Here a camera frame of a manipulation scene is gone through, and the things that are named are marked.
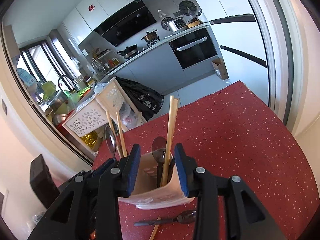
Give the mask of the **long bamboo chopstick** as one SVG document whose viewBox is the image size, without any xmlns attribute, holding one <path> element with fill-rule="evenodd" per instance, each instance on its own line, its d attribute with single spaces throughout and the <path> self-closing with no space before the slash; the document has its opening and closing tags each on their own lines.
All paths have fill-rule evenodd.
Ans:
<svg viewBox="0 0 320 240">
<path fill-rule="evenodd" d="M 167 129 L 167 143 L 165 149 L 165 159 L 163 164 L 163 173 L 160 186 L 163 187 L 168 182 L 168 170 L 170 164 L 170 153 L 171 145 L 174 137 L 175 122 L 178 110 L 178 99 L 173 95 L 170 96 L 170 106 L 169 106 L 169 118 L 168 118 L 168 129 Z"/>
</svg>

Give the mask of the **black plastic bag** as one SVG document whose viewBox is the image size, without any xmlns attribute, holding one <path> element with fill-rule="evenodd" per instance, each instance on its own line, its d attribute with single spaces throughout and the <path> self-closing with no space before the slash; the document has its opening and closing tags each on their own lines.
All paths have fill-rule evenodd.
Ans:
<svg viewBox="0 0 320 240">
<path fill-rule="evenodd" d="M 121 77 L 116 77 L 116 80 L 137 109 L 142 112 L 146 121 L 149 121 L 160 111 L 163 106 L 164 95 L 136 81 Z"/>
</svg>

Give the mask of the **beige perforated storage cart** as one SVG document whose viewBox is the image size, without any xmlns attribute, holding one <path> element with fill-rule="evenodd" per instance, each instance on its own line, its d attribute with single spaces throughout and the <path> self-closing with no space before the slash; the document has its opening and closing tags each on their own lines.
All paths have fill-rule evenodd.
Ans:
<svg viewBox="0 0 320 240">
<path fill-rule="evenodd" d="M 117 78 L 113 77 L 88 102 L 81 103 L 80 109 L 73 111 L 62 126 L 76 141 L 76 147 L 83 154 L 93 158 L 98 150 L 92 149 L 81 138 L 108 123 L 106 112 L 109 112 L 111 119 L 116 121 L 116 113 L 120 111 L 124 103 L 127 103 L 136 113 L 137 126 L 146 123 L 142 112 L 133 104 Z"/>
</svg>

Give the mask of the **white refrigerator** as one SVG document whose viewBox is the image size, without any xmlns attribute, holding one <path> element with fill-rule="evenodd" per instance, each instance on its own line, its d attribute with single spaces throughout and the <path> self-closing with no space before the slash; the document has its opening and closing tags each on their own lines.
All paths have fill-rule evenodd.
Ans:
<svg viewBox="0 0 320 240">
<path fill-rule="evenodd" d="M 259 24 L 248 0 L 196 0 L 220 47 L 229 80 L 269 101 L 268 69 Z"/>
</svg>

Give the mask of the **pink plastic utensil holder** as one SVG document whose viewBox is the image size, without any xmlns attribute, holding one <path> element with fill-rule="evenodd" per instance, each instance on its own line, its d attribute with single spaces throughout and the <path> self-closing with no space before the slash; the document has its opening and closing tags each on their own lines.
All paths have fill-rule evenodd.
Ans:
<svg viewBox="0 0 320 240">
<path fill-rule="evenodd" d="M 184 205 L 194 200 L 182 192 L 176 167 L 173 168 L 169 182 L 163 187 L 157 187 L 156 175 L 157 162 L 152 153 L 142 155 L 134 191 L 129 198 L 119 198 L 119 201 L 142 210 L 153 210 Z"/>
</svg>

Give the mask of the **silver rice cooker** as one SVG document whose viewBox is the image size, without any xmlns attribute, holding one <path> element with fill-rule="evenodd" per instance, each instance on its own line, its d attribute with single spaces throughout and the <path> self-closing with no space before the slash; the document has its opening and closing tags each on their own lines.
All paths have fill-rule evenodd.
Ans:
<svg viewBox="0 0 320 240">
<path fill-rule="evenodd" d="M 167 26 L 173 34 L 177 34 L 188 29 L 188 26 L 182 17 L 169 21 Z"/>
</svg>

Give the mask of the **black kitchen faucet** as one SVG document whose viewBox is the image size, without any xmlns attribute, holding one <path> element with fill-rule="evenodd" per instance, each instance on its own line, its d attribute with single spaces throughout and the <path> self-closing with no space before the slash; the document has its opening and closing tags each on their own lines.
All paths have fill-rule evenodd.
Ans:
<svg viewBox="0 0 320 240">
<path fill-rule="evenodd" d="M 69 91 L 70 93 L 75 90 L 73 79 L 68 75 L 61 75 L 57 81 L 58 88 L 61 91 Z"/>
</svg>

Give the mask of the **black range hood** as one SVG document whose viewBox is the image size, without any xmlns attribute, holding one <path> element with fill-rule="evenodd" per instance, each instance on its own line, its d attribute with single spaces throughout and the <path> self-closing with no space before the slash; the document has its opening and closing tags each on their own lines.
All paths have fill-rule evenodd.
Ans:
<svg viewBox="0 0 320 240">
<path fill-rule="evenodd" d="M 95 32 L 117 47 L 127 39 L 156 23 L 142 0 L 135 0 L 108 17 Z"/>
</svg>

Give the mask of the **bamboo chopstick vertical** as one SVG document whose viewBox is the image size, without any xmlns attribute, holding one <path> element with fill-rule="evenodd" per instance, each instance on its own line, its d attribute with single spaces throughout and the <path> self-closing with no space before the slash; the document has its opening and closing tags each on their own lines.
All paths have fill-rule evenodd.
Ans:
<svg viewBox="0 0 320 240">
<path fill-rule="evenodd" d="M 124 136 L 123 136 L 122 122 L 121 122 L 121 119 L 120 119 L 120 113 L 119 112 L 116 112 L 116 117 L 117 117 L 117 123 L 118 123 L 120 143 L 121 143 L 123 157 L 127 157 L 127 150 L 126 150 L 125 140 L 124 140 Z"/>
<path fill-rule="evenodd" d="M 104 130 L 106 145 L 110 153 L 112 154 L 113 159 L 116 158 L 116 151 L 118 152 L 119 157 L 122 158 L 123 157 L 122 149 L 121 149 L 121 146 L 118 145 L 116 132 L 113 126 L 113 120 L 109 114 L 109 111 L 106 111 L 106 117 L 108 120 L 108 125 L 105 127 L 105 130 Z"/>
</svg>

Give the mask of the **black wok on stove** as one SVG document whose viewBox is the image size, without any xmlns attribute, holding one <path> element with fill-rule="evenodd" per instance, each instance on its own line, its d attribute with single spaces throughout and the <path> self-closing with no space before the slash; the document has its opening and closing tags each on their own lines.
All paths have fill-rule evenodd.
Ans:
<svg viewBox="0 0 320 240">
<path fill-rule="evenodd" d="M 130 59 L 134 56 L 136 56 L 138 54 L 138 47 L 137 45 L 132 45 L 129 47 L 126 47 L 124 50 L 122 51 L 118 51 L 117 52 L 120 56 L 122 56 L 124 59 Z"/>
</svg>

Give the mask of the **steel pot on stove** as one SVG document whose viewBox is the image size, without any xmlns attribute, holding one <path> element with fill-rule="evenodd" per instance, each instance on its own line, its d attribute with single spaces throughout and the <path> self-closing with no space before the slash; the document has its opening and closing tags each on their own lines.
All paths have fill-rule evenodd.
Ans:
<svg viewBox="0 0 320 240">
<path fill-rule="evenodd" d="M 158 38 L 158 35 L 157 35 L 157 29 L 156 29 L 152 32 L 147 31 L 146 35 L 143 36 L 141 38 L 141 40 L 144 40 L 145 42 L 150 43 L 150 42 L 156 40 L 157 38 Z"/>
</svg>

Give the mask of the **short visible bamboo chopstick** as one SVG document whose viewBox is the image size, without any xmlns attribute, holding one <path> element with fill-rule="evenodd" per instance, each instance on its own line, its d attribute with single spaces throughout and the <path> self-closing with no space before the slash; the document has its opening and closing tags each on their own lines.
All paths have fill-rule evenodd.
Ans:
<svg viewBox="0 0 320 240">
<path fill-rule="evenodd" d="M 158 228 L 159 228 L 159 224 L 156 224 L 156 225 L 153 227 L 153 231 L 152 231 L 152 233 L 151 233 L 151 236 L 150 236 L 149 240 L 154 240 L 155 235 L 156 235 L 156 233 L 157 233 L 157 231 L 158 231 Z"/>
</svg>

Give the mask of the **bamboo chopstick right vertical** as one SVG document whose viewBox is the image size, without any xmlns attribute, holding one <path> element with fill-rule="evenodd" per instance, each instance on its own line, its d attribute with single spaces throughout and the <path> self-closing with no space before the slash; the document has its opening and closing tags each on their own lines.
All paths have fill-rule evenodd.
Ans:
<svg viewBox="0 0 320 240">
<path fill-rule="evenodd" d="M 117 123 L 118 123 L 120 143 L 121 143 L 123 157 L 127 157 L 127 150 L 126 150 L 125 140 L 124 140 L 124 136 L 123 136 L 122 122 L 121 122 L 121 119 L 120 119 L 120 113 L 119 112 L 116 112 L 116 117 L 117 117 Z"/>
</svg>

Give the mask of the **built-in black oven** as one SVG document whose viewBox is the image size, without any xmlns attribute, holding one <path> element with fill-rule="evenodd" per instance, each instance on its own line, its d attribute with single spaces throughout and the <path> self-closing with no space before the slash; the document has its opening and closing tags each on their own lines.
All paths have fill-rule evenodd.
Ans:
<svg viewBox="0 0 320 240">
<path fill-rule="evenodd" d="M 202 28 L 169 42 L 182 69 L 191 67 L 211 57 L 217 51 L 206 28 Z"/>
</svg>

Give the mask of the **dark spoon near holder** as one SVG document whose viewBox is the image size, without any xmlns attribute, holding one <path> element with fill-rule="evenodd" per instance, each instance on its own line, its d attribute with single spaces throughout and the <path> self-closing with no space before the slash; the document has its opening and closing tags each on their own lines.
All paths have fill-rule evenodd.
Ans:
<svg viewBox="0 0 320 240">
<path fill-rule="evenodd" d="M 141 220 L 134 223 L 134 226 L 151 226 L 151 225 L 161 225 L 170 223 L 180 223 L 180 224 L 191 224 L 196 220 L 197 211 L 187 210 L 180 213 L 177 217 L 157 219 L 157 220 Z"/>
</svg>

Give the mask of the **cardboard box on floor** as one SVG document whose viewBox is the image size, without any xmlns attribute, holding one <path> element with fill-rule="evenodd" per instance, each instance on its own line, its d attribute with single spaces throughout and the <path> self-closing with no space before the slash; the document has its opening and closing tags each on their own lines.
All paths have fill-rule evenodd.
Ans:
<svg viewBox="0 0 320 240">
<path fill-rule="evenodd" d="M 216 75 L 221 79 L 221 80 L 227 80 L 229 79 L 226 65 L 224 63 L 224 60 L 222 58 L 218 58 L 213 60 L 212 62 L 213 68 L 216 72 Z"/>
</svg>

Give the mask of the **bamboo chopstick left vertical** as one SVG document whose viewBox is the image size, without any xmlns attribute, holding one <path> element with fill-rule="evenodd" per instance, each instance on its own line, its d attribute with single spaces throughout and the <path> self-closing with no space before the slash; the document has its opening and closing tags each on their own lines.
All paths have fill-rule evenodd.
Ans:
<svg viewBox="0 0 320 240">
<path fill-rule="evenodd" d="M 106 145 L 110 153 L 112 154 L 113 159 L 116 158 L 116 151 L 118 152 L 119 157 L 122 158 L 123 157 L 122 149 L 121 149 L 121 146 L 118 145 L 116 132 L 113 126 L 113 120 L 109 114 L 109 111 L 106 111 L 106 117 L 108 120 L 108 125 L 105 127 L 105 130 L 104 130 Z"/>
</svg>

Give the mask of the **patterned-end bamboo chopstick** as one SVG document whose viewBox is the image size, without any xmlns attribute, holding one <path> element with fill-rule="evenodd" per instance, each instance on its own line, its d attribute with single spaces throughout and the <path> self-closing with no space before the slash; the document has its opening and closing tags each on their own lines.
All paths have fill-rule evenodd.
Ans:
<svg viewBox="0 0 320 240">
<path fill-rule="evenodd" d="M 171 127 L 172 127 L 172 117 L 174 111 L 174 96 L 170 96 L 170 107 L 169 107 L 169 120 L 168 120 L 168 134 L 167 134 L 167 152 L 169 152 L 170 147 L 170 137 L 171 137 Z"/>
</svg>

